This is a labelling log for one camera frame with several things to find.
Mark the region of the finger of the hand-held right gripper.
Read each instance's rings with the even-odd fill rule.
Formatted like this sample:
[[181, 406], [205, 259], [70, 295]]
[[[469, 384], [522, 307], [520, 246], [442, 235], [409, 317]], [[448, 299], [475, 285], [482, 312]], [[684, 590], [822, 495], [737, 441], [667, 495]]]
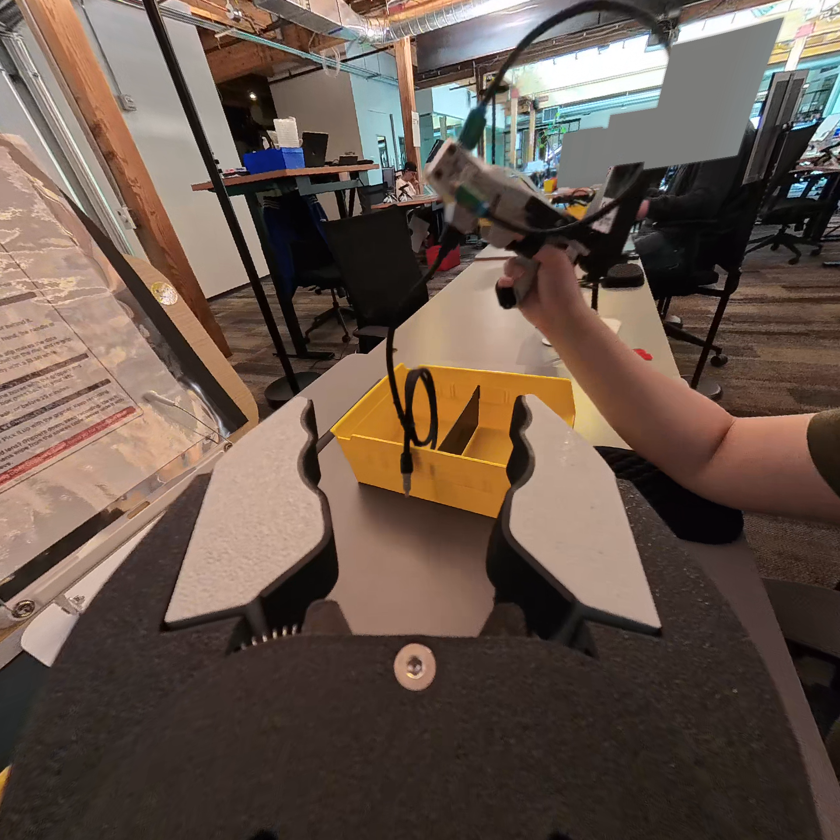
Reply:
[[541, 249], [544, 245], [558, 244], [560, 228], [565, 225], [565, 215], [548, 223], [531, 225], [486, 216], [486, 242], [497, 249]]
[[559, 211], [537, 192], [528, 178], [513, 171], [491, 171], [494, 197], [489, 218], [558, 218]]

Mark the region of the white adapter block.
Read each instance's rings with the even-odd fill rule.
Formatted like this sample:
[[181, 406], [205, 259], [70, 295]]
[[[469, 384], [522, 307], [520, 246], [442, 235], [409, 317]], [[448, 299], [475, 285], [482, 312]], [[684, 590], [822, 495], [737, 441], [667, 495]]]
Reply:
[[508, 185], [503, 170], [452, 139], [427, 163], [425, 176], [444, 204], [445, 221], [462, 235], [476, 230], [479, 220], [497, 207]]

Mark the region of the black pole stand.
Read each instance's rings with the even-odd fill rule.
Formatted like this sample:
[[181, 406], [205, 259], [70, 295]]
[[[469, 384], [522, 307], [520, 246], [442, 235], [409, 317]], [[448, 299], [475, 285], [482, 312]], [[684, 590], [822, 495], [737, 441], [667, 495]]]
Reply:
[[182, 105], [182, 109], [192, 132], [196, 147], [205, 164], [206, 173], [213, 188], [213, 192], [222, 210], [228, 230], [234, 240], [234, 245], [236, 246], [243, 268], [245, 269], [248, 283], [251, 286], [255, 300], [258, 303], [262, 319], [268, 329], [276, 355], [279, 358], [284, 372], [283, 376], [270, 383], [265, 390], [265, 399], [268, 406], [273, 410], [277, 410], [287, 404], [293, 397], [297, 396], [300, 391], [309, 384], [315, 382], [319, 378], [319, 374], [309, 371], [304, 376], [305, 382], [302, 384], [299, 382], [296, 373], [292, 369], [290, 357], [281, 338], [277, 321], [275, 320], [270, 308], [266, 290], [264, 289], [256, 264], [250, 254], [244, 232], [238, 221], [238, 216], [226, 191], [223, 177], [218, 170], [211, 145], [204, 131], [193, 95], [190, 92], [186, 79], [183, 75], [182, 67], [177, 59], [158, 3], [155, 1], [142, 1], [142, 6], [147, 18], [149, 19], [150, 26], [154, 32], [155, 40], [161, 50], [164, 63], [174, 85], [176, 95]]

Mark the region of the wood top standing desk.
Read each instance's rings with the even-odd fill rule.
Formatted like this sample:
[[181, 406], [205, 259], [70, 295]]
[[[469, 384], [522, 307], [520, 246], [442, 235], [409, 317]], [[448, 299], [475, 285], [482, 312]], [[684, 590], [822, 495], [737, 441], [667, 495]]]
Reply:
[[269, 272], [276, 298], [290, 335], [293, 358], [305, 361], [329, 361], [334, 354], [315, 351], [308, 348], [292, 303], [292, 295], [280, 287], [280, 275], [273, 250], [270, 246], [266, 225], [259, 199], [262, 196], [299, 193], [301, 196], [315, 196], [321, 193], [337, 193], [336, 199], [340, 217], [346, 217], [348, 208], [344, 201], [345, 192], [354, 192], [361, 186], [369, 185], [369, 173], [379, 171], [381, 167], [373, 162], [354, 162], [322, 167], [303, 167], [290, 170], [268, 171], [248, 175], [222, 177], [221, 183], [229, 196], [243, 196], [246, 200], [255, 231], [259, 239], [263, 256]]

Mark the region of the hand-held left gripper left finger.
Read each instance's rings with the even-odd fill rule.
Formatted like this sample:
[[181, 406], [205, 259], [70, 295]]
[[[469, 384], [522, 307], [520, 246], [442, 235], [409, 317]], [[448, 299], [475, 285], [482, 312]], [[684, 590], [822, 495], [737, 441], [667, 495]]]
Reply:
[[213, 470], [170, 603], [168, 627], [244, 618], [301, 627], [339, 576], [320, 489], [314, 405], [302, 395], [240, 440]]

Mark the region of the office chair with blue jacket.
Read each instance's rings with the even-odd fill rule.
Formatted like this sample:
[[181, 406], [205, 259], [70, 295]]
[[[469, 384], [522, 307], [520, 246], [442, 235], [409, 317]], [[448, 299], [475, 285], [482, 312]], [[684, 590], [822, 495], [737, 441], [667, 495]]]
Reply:
[[316, 316], [302, 334], [304, 342], [309, 341], [310, 332], [334, 320], [342, 330], [342, 341], [348, 343], [351, 336], [345, 317], [352, 311], [340, 305], [339, 298], [345, 297], [346, 291], [323, 235], [327, 216], [319, 201], [299, 192], [270, 196], [264, 201], [262, 215], [285, 297], [292, 299], [299, 288], [331, 296], [330, 309]]

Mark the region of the person's right forearm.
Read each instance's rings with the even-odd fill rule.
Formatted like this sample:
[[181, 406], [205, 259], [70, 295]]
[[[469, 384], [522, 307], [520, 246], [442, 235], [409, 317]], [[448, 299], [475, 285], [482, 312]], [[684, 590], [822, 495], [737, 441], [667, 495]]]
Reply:
[[542, 329], [618, 436], [681, 486], [730, 508], [838, 522], [838, 488], [810, 446], [816, 415], [735, 417], [655, 371], [586, 308]]

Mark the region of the black office chair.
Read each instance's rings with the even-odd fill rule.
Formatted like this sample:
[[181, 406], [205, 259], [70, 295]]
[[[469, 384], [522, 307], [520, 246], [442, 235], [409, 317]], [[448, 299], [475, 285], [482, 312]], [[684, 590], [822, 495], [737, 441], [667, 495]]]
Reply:
[[427, 282], [399, 209], [329, 220], [322, 235], [355, 313], [359, 352], [367, 354], [429, 301]]

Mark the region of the acrylic instruction sign stand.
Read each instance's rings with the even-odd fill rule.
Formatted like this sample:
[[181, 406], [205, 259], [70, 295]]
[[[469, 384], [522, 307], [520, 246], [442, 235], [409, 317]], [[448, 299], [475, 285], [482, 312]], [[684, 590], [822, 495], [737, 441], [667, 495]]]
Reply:
[[100, 227], [1, 153], [2, 640], [161, 514], [246, 417]]

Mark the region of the blue storage bin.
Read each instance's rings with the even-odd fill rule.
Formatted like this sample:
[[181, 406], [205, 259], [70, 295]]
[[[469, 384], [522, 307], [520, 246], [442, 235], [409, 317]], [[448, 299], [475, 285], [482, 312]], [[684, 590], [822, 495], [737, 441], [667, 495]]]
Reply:
[[244, 168], [252, 175], [295, 171], [306, 167], [305, 155], [300, 146], [245, 152], [242, 159]]

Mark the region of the wooden support post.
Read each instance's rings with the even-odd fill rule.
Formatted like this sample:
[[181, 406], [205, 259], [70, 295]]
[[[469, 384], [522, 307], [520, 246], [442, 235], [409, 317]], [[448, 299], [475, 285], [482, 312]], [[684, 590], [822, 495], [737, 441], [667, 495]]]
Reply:
[[135, 223], [143, 252], [232, 355], [71, 1], [18, 2], [46, 47]]

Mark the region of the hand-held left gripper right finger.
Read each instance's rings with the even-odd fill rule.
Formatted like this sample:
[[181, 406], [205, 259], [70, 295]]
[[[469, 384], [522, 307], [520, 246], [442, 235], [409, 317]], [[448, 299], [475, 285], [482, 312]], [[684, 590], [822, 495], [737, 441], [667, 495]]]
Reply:
[[535, 395], [516, 398], [509, 489], [490, 534], [488, 579], [537, 637], [586, 622], [661, 631], [655, 600], [610, 466]]

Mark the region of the person's right hand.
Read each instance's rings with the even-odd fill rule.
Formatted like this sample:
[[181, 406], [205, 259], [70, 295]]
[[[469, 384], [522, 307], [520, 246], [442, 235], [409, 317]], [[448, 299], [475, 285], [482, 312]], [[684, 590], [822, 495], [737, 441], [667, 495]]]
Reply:
[[517, 309], [557, 351], [581, 347], [594, 337], [616, 339], [614, 331], [583, 299], [564, 248], [544, 245], [527, 266], [522, 257], [509, 259], [497, 288], [522, 291]]

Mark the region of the yellow plastic bin with divider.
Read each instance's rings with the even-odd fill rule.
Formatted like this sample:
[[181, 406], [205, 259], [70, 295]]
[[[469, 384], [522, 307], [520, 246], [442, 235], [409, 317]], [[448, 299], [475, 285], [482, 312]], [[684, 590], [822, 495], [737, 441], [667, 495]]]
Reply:
[[[556, 376], [428, 367], [437, 401], [437, 447], [412, 447], [411, 497], [494, 518], [508, 492], [514, 403], [533, 394], [574, 425], [569, 379]], [[403, 492], [403, 429], [387, 378], [332, 426], [361, 484]]]

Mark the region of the black panel on stand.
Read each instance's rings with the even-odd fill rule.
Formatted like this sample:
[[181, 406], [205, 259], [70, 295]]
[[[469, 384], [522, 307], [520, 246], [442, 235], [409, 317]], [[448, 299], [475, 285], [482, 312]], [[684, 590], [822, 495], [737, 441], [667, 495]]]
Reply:
[[685, 376], [685, 381], [692, 390], [713, 401], [721, 398], [721, 387], [713, 381], [702, 382], [702, 376], [708, 363], [719, 368], [728, 362], [715, 340], [729, 301], [739, 288], [753, 226], [765, 197], [792, 168], [812, 137], [810, 129], [793, 127], [806, 76], [805, 70], [773, 75], [738, 195], [717, 220], [695, 223], [687, 257], [688, 294], [717, 300], [706, 337], [701, 339], [664, 322], [669, 337], [700, 348], [696, 367], [692, 375]]

